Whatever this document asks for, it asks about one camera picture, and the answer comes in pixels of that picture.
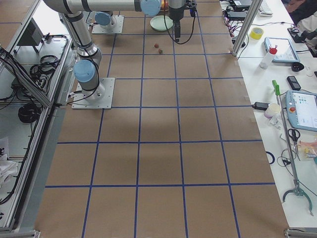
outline green plate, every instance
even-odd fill
[[[173,21],[168,16],[165,16],[165,21],[167,28],[170,29],[173,26]],[[150,21],[150,25],[154,30],[166,31],[166,27],[164,24],[164,16],[153,17]]]

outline keyboard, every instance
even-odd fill
[[[262,17],[273,16],[273,12],[269,8],[269,6],[267,5],[266,0],[262,1],[258,14],[259,14],[259,16],[262,16]]]

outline tablet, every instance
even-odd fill
[[[277,53],[273,62],[293,63],[300,61],[292,42],[287,38],[266,37],[264,39],[264,46],[267,52],[270,47],[277,46]]]
[[[285,103],[293,128],[317,131],[317,94],[289,90]]]

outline white bottle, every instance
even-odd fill
[[[262,59],[260,63],[260,67],[266,69],[272,63],[272,60],[274,59],[274,56],[276,55],[276,53],[277,53],[276,46],[275,48],[270,47],[268,53]]]

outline white table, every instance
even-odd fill
[[[273,11],[273,17],[264,18],[257,16],[254,20],[254,24],[261,25],[269,22],[292,23],[289,14],[280,0],[266,1]],[[286,64],[273,63],[268,69],[262,69],[259,67],[259,63],[265,55],[263,45],[264,37],[291,39],[291,36],[287,31],[287,28],[290,26],[290,24],[260,26],[260,28],[264,30],[262,38],[260,40],[254,40],[249,37],[249,44],[239,58],[239,65],[251,103],[254,103],[255,101],[276,103],[272,80],[275,79],[277,81],[280,85],[280,91],[283,93],[291,89],[286,81],[286,77],[290,75],[296,76],[302,89],[317,93],[317,77],[314,74],[314,71],[317,71],[317,59],[313,58],[309,52],[299,54],[301,63],[305,66],[305,69],[300,72],[293,72],[290,65]],[[296,44],[293,42],[293,45],[297,51],[308,49],[305,44]],[[280,134],[284,134],[283,128],[278,129],[274,125],[270,124],[269,120],[264,117],[263,112],[255,110],[254,113],[265,149],[273,153],[277,158],[280,156],[282,150],[287,148],[286,142],[280,138]],[[300,140],[313,142],[314,135],[317,135],[317,133],[301,130]],[[297,159],[295,161],[299,180],[311,190],[317,192],[317,165],[312,159],[302,158],[300,162]],[[288,171],[279,166],[277,162],[271,165],[271,170],[278,193],[282,200],[284,192],[295,187],[293,178],[290,176]],[[312,200],[313,213],[315,216],[313,217],[309,214],[308,201],[306,198],[289,194],[286,197],[285,203],[283,203],[283,209],[288,224],[290,227],[317,227],[317,197],[307,191],[302,185],[300,188],[302,188]]]

